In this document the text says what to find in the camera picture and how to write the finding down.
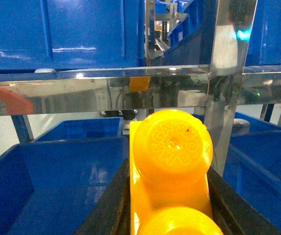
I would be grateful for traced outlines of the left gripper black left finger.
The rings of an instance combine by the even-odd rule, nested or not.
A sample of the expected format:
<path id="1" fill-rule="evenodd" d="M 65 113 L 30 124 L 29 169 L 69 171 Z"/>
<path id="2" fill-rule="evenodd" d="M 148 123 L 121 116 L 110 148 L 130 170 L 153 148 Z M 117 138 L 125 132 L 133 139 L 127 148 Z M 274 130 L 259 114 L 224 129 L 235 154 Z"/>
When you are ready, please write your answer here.
<path id="1" fill-rule="evenodd" d="M 76 235 L 129 235 L 129 160 L 125 159 L 103 192 L 96 206 L 76 229 Z"/>

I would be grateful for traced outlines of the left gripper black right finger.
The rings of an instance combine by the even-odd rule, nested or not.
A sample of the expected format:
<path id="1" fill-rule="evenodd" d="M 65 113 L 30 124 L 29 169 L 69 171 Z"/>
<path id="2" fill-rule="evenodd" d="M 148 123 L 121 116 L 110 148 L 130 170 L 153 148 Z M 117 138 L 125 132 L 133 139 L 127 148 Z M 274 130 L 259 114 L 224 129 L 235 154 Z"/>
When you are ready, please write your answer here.
<path id="1" fill-rule="evenodd" d="M 281 235 L 281 230 L 250 206 L 213 169 L 208 184 L 215 223 L 225 235 Z"/>

